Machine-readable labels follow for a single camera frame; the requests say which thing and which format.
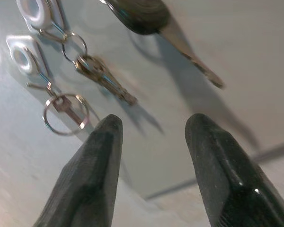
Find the key blade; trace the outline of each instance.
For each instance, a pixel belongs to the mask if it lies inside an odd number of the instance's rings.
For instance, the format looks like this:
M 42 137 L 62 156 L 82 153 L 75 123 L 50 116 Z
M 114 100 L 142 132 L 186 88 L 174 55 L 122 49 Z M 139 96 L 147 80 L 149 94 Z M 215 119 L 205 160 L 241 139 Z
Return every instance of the key blade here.
M 224 87 L 222 79 L 211 71 L 194 53 L 173 17 L 170 18 L 169 23 L 165 27 L 160 29 L 159 34 L 169 41 L 182 55 L 189 59 L 216 87 Z

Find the key ring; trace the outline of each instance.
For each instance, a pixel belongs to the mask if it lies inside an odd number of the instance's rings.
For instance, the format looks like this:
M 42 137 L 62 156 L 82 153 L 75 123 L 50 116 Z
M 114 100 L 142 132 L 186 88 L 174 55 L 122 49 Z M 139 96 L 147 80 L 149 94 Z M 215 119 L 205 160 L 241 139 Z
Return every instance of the key ring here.
M 47 119 L 47 112 L 49 110 L 49 108 L 54 105 L 54 103 L 56 101 L 58 101 L 59 99 L 63 98 L 63 97 L 74 97 L 78 100 L 78 102 L 80 104 L 82 104 L 85 108 L 85 117 L 83 119 L 83 121 L 81 122 L 81 124 L 78 126 L 77 129 L 75 130 L 72 130 L 71 132 L 61 132 L 61 131 L 58 131 L 56 129 L 53 128 L 53 126 L 51 126 L 51 124 L 48 122 L 48 119 Z M 43 121 L 44 123 L 46 124 L 47 128 L 49 130 L 51 130 L 52 132 L 60 135 L 60 136 L 72 136 L 72 135 L 75 135 L 77 133 L 79 133 L 80 131 L 82 131 L 85 126 L 88 124 L 89 122 L 89 105 L 86 101 L 85 98 L 83 98 L 82 96 L 80 95 L 75 95 L 75 94 L 60 94 L 60 95 L 56 95 L 50 99 L 48 99 L 45 103 L 45 106 L 44 106 L 44 111 L 43 111 Z
M 78 35 L 78 34 L 76 34 L 76 33 L 74 33 L 74 32 L 65 33 L 65 35 L 64 35 L 64 42 L 62 43 L 62 53 L 63 53 L 64 57 L 65 57 L 68 61 L 70 61 L 70 62 L 72 62 L 73 64 L 75 64 L 76 61 L 75 61 L 75 60 L 71 60 L 71 59 L 67 56 L 67 54 L 66 54 L 66 52 L 65 52 L 65 43 L 67 42 L 67 40 L 68 40 L 70 37 L 77 37 L 77 38 L 80 39 L 80 41 L 82 42 L 83 47 L 84 47 L 84 49 L 85 49 L 84 55 L 87 55 L 88 50 L 87 50 L 87 45 L 86 45 L 85 40 L 84 40 L 80 35 Z

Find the keychain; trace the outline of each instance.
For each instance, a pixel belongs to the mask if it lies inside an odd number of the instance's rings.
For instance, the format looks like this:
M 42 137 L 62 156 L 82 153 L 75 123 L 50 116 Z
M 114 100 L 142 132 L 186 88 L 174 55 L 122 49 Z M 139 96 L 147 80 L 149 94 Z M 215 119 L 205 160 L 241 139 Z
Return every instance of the keychain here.
M 77 72 L 105 87 L 108 91 L 119 99 L 127 102 L 129 105 L 136 104 L 137 99 L 121 86 L 104 62 L 97 57 L 88 55 L 88 49 L 84 39 L 76 33 L 64 30 L 62 17 L 56 0 L 35 0 L 35 2 L 36 5 L 31 5 L 30 0 L 17 0 L 18 8 L 29 30 L 47 39 L 59 42 L 62 45 L 64 57 L 74 64 Z M 53 29 L 58 31 L 62 37 L 54 35 Z M 85 51 L 84 54 L 79 55 L 75 60 L 71 60 L 65 51 L 65 44 L 71 37 L 80 39 Z
M 31 36 L 7 36 L 7 44 L 9 46 L 10 55 L 12 60 L 17 64 L 19 70 L 25 75 L 39 75 L 45 82 L 46 86 L 39 86 L 31 83 L 27 83 L 28 87 L 46 91 L 51 97 L 48 99 L 44 106 L 43 120 L 46 126 L 54 133 L 61 136 L 71 136 L 79 133 L 89 123 L 89 104 L 80 95 L 61 93 L 57 87 L 53 86 L 53 83 L 49 77 L 45 74 L 46 67 L 44 61 L 42 61 L 41 53 L 38 49 L 37 43 Z M 84 115 L 82 120 L 72 108 L 72 102 L 69 98 L 74 97 L 79 102 L 84 110 L 80 110 Z M 49 108 L 53 106 L 58 113 L 66 113 L 76 124 L 77 129 L 70 132 L 62 132 L 56 130 L 49 122 L 47 113 Z

